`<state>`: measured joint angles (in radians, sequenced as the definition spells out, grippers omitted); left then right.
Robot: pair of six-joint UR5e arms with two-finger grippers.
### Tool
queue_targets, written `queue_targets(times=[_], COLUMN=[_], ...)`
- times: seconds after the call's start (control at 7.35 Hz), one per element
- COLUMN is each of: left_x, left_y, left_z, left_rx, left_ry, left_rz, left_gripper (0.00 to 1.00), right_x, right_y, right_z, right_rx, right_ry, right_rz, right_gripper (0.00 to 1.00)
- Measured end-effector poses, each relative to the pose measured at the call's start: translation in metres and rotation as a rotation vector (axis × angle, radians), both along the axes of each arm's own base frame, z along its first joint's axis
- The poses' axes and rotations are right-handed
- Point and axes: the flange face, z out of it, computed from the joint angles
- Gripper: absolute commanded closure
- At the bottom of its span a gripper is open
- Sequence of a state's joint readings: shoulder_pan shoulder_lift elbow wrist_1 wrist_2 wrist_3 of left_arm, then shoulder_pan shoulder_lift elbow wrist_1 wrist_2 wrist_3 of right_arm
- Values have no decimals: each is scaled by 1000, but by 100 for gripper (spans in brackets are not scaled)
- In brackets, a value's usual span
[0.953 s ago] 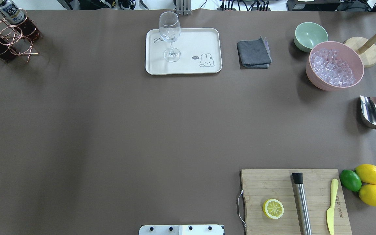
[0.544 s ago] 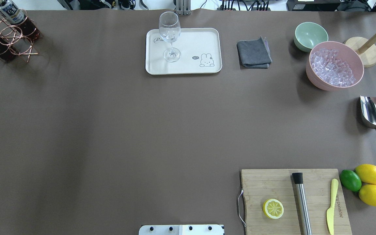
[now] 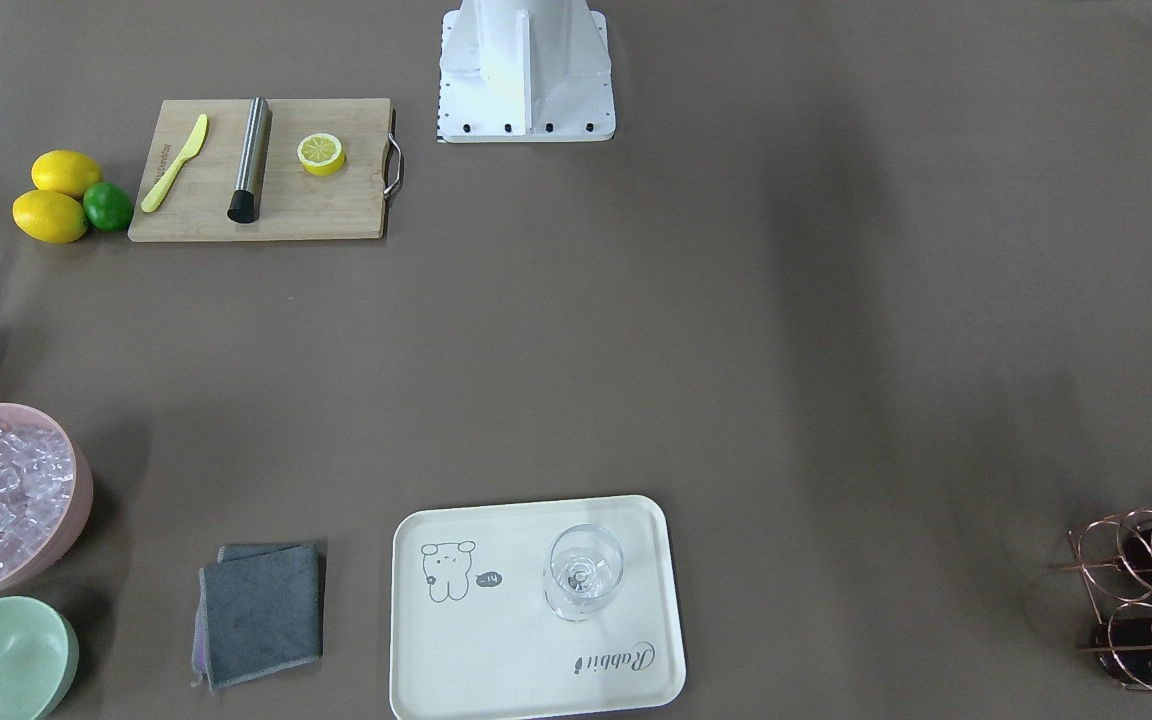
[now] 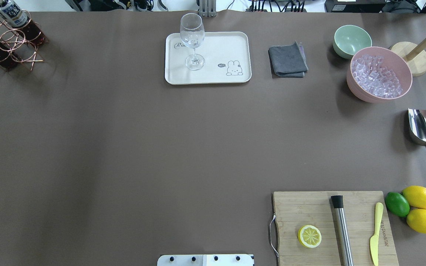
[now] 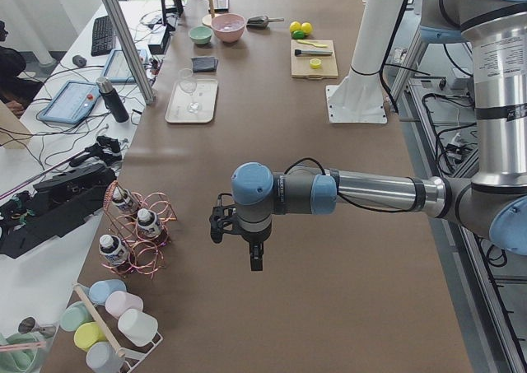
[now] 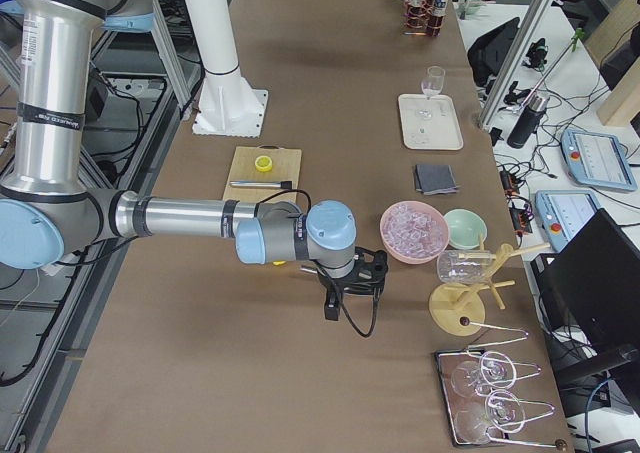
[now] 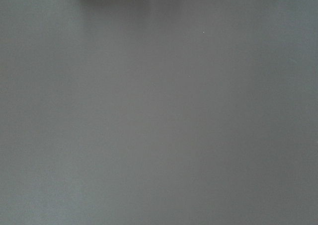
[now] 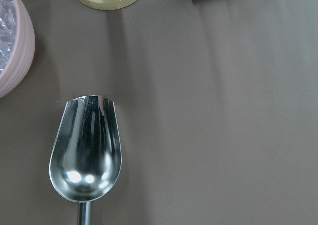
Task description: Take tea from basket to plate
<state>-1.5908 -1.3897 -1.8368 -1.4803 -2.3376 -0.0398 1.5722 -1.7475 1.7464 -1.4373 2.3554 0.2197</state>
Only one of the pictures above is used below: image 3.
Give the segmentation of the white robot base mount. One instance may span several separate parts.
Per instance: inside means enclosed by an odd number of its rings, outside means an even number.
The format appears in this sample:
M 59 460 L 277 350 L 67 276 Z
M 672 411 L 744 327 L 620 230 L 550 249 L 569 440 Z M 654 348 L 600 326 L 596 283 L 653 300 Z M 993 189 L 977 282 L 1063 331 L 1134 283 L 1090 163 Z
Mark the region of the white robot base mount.
M 585 1 L 463 1 L 440 28 L 438 141 L 616 135 L 608 23 Z

